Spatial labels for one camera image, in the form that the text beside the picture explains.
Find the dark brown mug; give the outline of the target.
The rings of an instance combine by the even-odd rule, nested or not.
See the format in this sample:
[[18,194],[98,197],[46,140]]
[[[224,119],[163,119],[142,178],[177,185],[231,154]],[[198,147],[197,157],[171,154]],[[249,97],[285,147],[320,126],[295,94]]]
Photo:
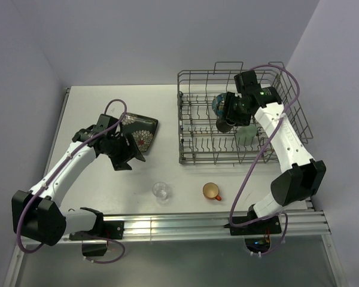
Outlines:
[[219,132],[228,133],[229,131],[231,131],[232,128],[234,128],[235,123],[233,123],[223,117],[218,117],[215,125]]

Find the clear glass tumbler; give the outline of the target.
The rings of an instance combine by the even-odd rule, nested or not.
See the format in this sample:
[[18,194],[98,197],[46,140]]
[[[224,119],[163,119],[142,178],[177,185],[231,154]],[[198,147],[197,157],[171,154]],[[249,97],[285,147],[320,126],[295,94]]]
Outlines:
[[164,203],[169,196],[169,186],[165,182],[156,182],[152,187],[152,193],[158,202]]

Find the green ceramic cup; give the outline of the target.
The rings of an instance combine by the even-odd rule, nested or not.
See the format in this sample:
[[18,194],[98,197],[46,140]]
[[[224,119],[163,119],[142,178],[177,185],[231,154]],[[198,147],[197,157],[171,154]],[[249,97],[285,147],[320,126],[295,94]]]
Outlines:
[[257,128],[253,124],[250,124],[249,126],[242,126],[239,130],[237,130],[235,136],[239,145],[251,145],[252,141],[257,136]]

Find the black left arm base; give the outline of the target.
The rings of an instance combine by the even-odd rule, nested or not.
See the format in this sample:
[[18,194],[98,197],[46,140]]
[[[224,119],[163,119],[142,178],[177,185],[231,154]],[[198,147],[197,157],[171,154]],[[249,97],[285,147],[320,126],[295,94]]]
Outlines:
[[[70,241],[81,241],[81,253],[84,259],[94,264],[110,264],[119,261],[125,254],[125,245],[119,242],[123,238],[124,221],[104,221],[90,231],[78,231],[69,235]],[[110,251],[111,245],[120,248],[120,254],[114,259],[104,261],[98,258]]]

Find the black floral square plate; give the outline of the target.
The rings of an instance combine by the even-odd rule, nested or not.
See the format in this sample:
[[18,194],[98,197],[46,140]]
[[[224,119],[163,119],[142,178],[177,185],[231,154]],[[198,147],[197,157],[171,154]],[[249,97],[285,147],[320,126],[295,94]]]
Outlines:
[[121,132],[132,135],[139,151],[145,154],[153,144],[158,125],[155,118],[127,112],[121,121]]

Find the orange small mug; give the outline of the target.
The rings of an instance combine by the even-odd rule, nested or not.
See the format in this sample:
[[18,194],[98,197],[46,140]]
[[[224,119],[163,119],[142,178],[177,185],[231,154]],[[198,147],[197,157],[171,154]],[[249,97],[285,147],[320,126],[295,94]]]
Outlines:
[[203,195],[205,198],[210,200],[221,201],[220,190],[217,184],[213,182],[206,183],[202,188]]

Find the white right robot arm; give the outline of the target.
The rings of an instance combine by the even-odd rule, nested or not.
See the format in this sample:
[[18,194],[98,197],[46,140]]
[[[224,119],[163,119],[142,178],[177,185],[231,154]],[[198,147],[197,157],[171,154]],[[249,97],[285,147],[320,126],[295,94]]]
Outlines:
[[281,174],[271,183],[270,192],[251,208],[247,226],[253,233],[267,227],[268,218],[280,214],[295,201],[314,196],[326,173],[323,161],[316,161],[300,141],[285,104],[276,88],[262,87],[254,70],[241,72],[234,77],[239,97],[227,93],[223,121],[246,126],[250,119],[261,125],[267,141],[263,144],[242,183],[245,186],[256,163],[271,145],[280,164]]

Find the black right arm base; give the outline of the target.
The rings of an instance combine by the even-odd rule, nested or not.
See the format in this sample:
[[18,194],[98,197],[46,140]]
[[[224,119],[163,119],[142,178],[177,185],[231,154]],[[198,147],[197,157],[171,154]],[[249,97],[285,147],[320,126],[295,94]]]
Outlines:
[[233,216],[232,222],[235,225],[245,224],[242,227],[225,224],[223,228],[229,230],[231,236],[253,236],[253,235],[272,235],[281,234],[282,228],[279,216],[273,216],[269,219],[262,219],[248,224],[249,221],[257,219],[254,211],[249,211],[246,216]]

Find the blue-brown ceramic bowl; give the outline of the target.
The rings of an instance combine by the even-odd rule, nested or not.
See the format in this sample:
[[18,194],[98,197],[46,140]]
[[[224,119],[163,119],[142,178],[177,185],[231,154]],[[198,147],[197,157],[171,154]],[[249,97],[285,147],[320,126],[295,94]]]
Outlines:
[[227,93],[221,93],[212,100],[212,110],[217,117],[222,117]]

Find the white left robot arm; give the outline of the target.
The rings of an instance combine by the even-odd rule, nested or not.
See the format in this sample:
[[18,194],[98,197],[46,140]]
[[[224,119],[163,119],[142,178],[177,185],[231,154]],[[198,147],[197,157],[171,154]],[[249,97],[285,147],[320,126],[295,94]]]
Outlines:
[[121,119],[101,114],[96,124],[76,132],[64,156],[39,183],[13,195],[13,229],[18,242],[27,237],[53,246],[66,234],[84,232],[91,239],[103,235],[102,212],[82,207],[68,215],[60,205],[80,174],[100,155],[110,159],[115,171],[131,170],[128,162],[133,158],[145,160],[133,135],[123,130],[123,124],[134,122],[129,114]]

